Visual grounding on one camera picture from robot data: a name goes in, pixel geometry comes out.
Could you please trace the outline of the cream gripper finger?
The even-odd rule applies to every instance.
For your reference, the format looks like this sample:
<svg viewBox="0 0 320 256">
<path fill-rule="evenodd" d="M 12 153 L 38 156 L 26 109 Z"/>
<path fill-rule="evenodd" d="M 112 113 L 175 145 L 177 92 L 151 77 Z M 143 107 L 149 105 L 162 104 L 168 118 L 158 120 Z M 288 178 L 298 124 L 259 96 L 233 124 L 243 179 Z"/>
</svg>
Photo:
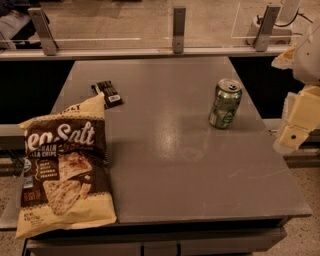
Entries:
<svg viewBox="0 0 320 256">
<path fill-rule="evenodd" d="M 292 69 L 295 49 L 296 45 L 291 45 L 272 61 L 271 66 L 281 70 Z"/>
<path fill-rule="evenodd" d="M 280 154 L 297 150 L 320 125 L 320 87 L 305 86 L 289 92 L 284 101 L 280 127 L 273 148 Z"/>
</svg>

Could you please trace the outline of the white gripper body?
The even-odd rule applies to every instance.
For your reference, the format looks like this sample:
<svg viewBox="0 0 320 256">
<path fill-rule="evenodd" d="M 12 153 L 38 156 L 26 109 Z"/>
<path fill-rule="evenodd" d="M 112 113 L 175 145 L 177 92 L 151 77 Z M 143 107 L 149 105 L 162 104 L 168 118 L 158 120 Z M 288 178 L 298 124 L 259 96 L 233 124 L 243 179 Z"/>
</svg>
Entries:
<svg viewBox="0 0 320 256">
<path fill-rule="evenodd" d="M 297 41 L 293 76 L 306 85 L 320 85 L 320 18 Z"/>
</svg>

